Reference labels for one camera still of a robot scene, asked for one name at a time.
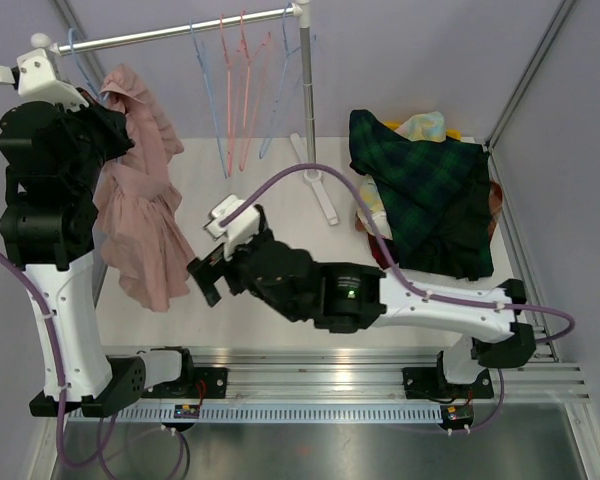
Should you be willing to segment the pink pleated skirt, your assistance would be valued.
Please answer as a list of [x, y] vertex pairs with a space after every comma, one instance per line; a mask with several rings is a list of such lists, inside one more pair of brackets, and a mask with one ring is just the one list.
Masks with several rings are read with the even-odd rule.
[[189, 293], [187, 265], [195, 253], [176, 222], [181, 193], [169, 163], [184, 152], [171, 121], [130, 66], [121, 64], [104, 79], [106, 106], [124, 115], [134, 146], [105, 164], [94, 203], [96, 227], [105, 235], [104, 263], [119, 272], [127, 296], [154, 312], [169, 310], [173, 298]]

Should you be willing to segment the blue wire hanger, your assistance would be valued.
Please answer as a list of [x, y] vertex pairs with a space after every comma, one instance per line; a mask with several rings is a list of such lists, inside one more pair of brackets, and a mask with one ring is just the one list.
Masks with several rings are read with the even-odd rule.
[[[291, 48], [286, 24], [288, 17], [298, 20], [300, 43]], [[291, 110], [295, 93], [302, 87], [304, 95], [304, 115], [306, 154], [305, 162], [315, 162], [315, 112], [313, 103], [313, 80], [311, 47], [315, 37], [310, 31], [310, 2], [290, 1], [283, 9], [282, 15], [282, 39], [284, 46], [284, 64], [273, 103], [271, 117], [267, 126], [266, 136], [263, 138], [259, 148], [259, 158], [264, 159], [274, 138], [282, 132], [286, 118]]]

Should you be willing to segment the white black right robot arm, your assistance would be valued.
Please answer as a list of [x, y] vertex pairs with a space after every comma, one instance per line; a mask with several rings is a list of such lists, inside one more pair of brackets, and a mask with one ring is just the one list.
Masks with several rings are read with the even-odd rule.
[[187, 270], [207, 304], [221, 299], [224, 279], [232, 295], [248, 292], [290, 322], [310, 321], [331, 334], [353, 334], [371, 327], [421, 327], [459, 334], [440, 351], [433, 367], [407, 367], [405, 394], [438, 402], [493, 397], [490, 369], [524, 366], [534, 355], [531, 325], [509, 310], [524, 286], [508, 280], [488, 291], [456, 289], [450, 302], [417, 295], [397, 276], [377, 267], [347, 262], [317, 262], [310, 253], [274, 239], [270, 231], [255, 236], [225, 256], [219, 245]]

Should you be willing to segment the pastel tie-dye garment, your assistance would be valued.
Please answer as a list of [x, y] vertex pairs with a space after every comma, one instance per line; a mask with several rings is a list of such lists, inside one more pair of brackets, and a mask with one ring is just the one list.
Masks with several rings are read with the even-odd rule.
[[[409, 141], [440, 143], [447, 138], [445, 118], [440, 112], [416, 114], [402, 124], [385, 123], [385, 126]], [[384, 239], [391, 240], [392, 233], [387, 213], [374, 179], [366, 175], [359, 186], [358, 192], [369, 209], [381, 236]]]

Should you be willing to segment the red black plaid skirt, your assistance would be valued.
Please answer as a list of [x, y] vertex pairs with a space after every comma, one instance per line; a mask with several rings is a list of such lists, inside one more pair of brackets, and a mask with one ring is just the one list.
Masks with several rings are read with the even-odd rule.
[[[386, 256], [382, 252], [378, 240], [375, 236], [368, 234], [367, 235], [369, 248], [371, 251], [372, 257], [375, 259], [376, 263], [379, 265], [379, 268], [382, 270], [387, 270], [390, 268], [390, 264], [386, 259]], [[395, 244], [392, 240], [383, 238], [387, 250], [390, 253], [391, 259], [393, 262], [398, 265], [399, 264], [399, 255], [396, 250]]]

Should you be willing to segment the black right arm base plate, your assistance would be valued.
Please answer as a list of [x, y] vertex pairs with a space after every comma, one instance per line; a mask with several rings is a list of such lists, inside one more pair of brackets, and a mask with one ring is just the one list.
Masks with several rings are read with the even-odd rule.
[[495, 397], [490, 373], [483, 369], [470, 384], [451, 384], [440, 366], [406, 367], [402, 370], [407, 399], [423, 399], [438, 403], [455, 400], [488, 400]]

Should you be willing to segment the pink hanger with plaid skirt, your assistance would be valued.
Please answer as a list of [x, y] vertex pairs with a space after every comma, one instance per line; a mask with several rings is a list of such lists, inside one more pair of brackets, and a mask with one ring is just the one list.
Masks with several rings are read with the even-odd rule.
[[245, 16], [240, 18], [238, 83], [236, 105], [232, 116], [234, 160], [240, 171], [247, 166], [249, 150], [259, 119], [260, 106], [267, 83], [272, 53], [272, 36], [266, 33], [257, 45], [251, 45], [246, 35]]

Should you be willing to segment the dark green plaid skirt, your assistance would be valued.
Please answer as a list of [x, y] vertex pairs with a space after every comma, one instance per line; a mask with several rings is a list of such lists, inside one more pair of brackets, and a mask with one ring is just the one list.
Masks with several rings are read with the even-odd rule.
[[351, 168], [371, 177], [403, 269], [476, 281], [494, 272], [488, 155], [446, 138], [411, 141], [371, 112], [349, 116]]

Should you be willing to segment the blue hanger with pink skirt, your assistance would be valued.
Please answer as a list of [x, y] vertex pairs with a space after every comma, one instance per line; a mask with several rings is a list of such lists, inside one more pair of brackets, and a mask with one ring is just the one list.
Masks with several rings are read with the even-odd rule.
[[76, 35], [76, 28], [75, 27], [70, 27], [68, 29], [67, 32], [67, 41], [68, 41], [68, 45], [70, 47], [70, 53], [71, 53], [71, 57], [74, 60], [74, 63], [76, 64], [78, 70], [80, 71], [86, 85], [88, 86], [92, 96], [97, 99], [101, 104], [103, 105], [107, 105], [107, 102], [109, 100], [109, 92], [104, 92], [102, 93], [94, 84], [94, 82], [92, 81], [90, 75], [87, 73], [84, 63], [82, 62], [82, 60], [80, 59], [79, 55], [76, 53], [75, 51], [75, 47], [74, 47], [74, 40], [75, 40], [75, 35]]

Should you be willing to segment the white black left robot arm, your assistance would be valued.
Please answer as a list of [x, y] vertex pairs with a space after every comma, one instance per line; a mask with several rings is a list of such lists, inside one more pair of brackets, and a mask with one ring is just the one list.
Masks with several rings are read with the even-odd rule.
[[46, 369], [29, 403], [35, 417], [81, 410], [106, 418], [147, 391], [193, 392], [188, 350], [164, 347], [108, 356], [93, 298], [93, 196], [102, 167], [133, 145], [123, 114], [86, 96], [78, 106], [31, 101], [3, 115], [0, 152], [6, 264], [29, 291]]

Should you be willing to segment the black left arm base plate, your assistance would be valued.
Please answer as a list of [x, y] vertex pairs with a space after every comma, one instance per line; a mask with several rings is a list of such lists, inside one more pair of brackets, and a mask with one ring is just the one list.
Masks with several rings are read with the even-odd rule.
[[228, 369], [193, 366], [177, 380], [161, 383], [145, 391], [147, 399], [224, 399], [228, 385]]

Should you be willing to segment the red beige plaid skirt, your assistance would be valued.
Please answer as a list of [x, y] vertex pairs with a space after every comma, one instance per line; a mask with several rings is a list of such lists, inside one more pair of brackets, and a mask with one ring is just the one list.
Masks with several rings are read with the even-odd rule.
[[501, 186], [491, 180], [490, 181], [490, 193], [489, 193], [489, 210], [491, 215], [491, 221], [488, 228], [489, 239], [493, 238], [496, 230], [499, 216], [502, 210], [504, 195]]

